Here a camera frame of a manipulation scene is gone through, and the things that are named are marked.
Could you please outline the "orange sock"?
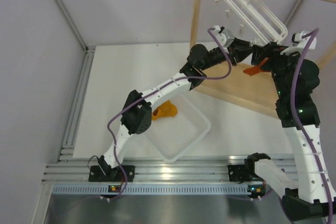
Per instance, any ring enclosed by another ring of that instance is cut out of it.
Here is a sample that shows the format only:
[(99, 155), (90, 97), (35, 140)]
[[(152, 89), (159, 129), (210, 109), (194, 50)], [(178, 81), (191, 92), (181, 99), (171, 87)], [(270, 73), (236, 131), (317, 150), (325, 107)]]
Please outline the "orange sock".
[(268, 60), (269, 60), (269, 58), (267, 57), (264, 60), (262, 60), (260, 64), (243, 70), (243, 73), (247, 74), (249, 76), (254, 76), (254, 75), (259, 74), (261, 72), (268, 72), (266, 70), (262, 70), (262, 68), (261, 68)]

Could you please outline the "white clip hanger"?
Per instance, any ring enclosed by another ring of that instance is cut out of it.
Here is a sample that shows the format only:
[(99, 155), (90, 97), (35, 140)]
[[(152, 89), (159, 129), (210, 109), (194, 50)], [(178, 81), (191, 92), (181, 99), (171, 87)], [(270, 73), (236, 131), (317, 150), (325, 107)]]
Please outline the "white clip hanger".
[(227, 17), (232, 11), (242, 24), (239, 33), (244, 27), (255, 35), (253, 44), (265, 45), (270, 41), (282, 44), (288, 35), (285, 24), (261, 0), (223, 0), (228, 5)]

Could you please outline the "yellow sock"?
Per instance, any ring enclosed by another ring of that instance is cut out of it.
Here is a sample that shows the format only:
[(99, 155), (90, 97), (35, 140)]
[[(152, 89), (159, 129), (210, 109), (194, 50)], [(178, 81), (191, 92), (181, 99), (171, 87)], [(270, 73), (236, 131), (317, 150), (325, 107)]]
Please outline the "yellow sock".
[(152, 113), (152, 121), (161, 118), (175, 117), (178, 113), (177, 107), (170, 100), (162, 103)]

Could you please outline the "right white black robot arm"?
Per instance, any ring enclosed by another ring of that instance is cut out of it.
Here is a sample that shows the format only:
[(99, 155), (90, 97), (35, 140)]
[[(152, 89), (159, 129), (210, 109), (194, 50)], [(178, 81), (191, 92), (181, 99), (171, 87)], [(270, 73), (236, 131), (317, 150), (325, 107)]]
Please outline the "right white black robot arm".
[(278, 195), (292, 222), (335, 215), (335, 190), (329, 180), (320, 140), (320, 118), (311, 94), (319, 83), (319, 68), (304, 57), (306, 49), (270, 42), (252, 47), (251, 64), (271, 73), (278, 100), (276, 112), (288, 138), (298, 178), (292, 180), (266, 154), (251, 154), (245, 174), (264, 180)]

